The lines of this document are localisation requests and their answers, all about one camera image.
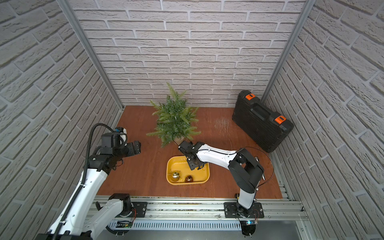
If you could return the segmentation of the shiny gold ball ornament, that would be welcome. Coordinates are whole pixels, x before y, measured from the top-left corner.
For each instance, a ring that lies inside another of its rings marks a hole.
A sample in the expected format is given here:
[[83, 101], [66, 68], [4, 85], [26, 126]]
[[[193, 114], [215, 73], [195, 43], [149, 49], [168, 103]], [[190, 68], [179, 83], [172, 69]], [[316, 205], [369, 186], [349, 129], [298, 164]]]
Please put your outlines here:
[[180, 172], [174, 171], [171, 173], [170, 179], [172, 182], [178, 182], [181, 178]]

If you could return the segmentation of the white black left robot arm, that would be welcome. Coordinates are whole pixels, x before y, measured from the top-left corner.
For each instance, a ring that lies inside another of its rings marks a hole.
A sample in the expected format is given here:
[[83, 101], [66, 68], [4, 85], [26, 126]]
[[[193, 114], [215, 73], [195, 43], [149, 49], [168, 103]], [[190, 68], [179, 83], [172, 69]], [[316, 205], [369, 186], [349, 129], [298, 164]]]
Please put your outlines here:
[[129, 194], [113, 194], [107, 203], [98, 209], [91, 219], [87, 214], [99, 188], [117, 163], [123, 158], [140, 154], [141, 143], [127, 141], [127, 131], [118, 127], [102, 135], [102, 144], [88, 157], [87, 170], [57, 220], [37, 240], [94, 240], [117, 216], [134, 214], [134, 205]]

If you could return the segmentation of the amber brown ball ornament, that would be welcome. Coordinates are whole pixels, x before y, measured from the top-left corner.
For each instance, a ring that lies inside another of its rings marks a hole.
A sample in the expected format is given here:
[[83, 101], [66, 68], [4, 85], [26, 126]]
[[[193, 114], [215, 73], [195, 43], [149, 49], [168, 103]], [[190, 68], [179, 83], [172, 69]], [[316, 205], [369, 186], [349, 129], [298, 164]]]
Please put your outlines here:
[[186, 176], [185, 183], [193, 183], [193, 182], [194, 182], [194, 178], [192, 176]]

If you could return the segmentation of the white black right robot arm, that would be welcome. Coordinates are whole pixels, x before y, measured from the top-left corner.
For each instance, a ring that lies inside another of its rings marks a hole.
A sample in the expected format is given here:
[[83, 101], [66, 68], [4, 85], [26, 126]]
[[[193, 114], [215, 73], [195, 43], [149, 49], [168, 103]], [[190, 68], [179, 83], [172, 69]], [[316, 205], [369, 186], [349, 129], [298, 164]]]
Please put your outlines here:
[[202, 142], [193, 144], [187, 141], [183, 141], [178, 149], [186, 157], [191, 170], [199, 170], [207, 163], [229, 170], [240, 188], [239, 208], [249, 210], [252, 207], [264, 168], [248, 150], [227, 151]]

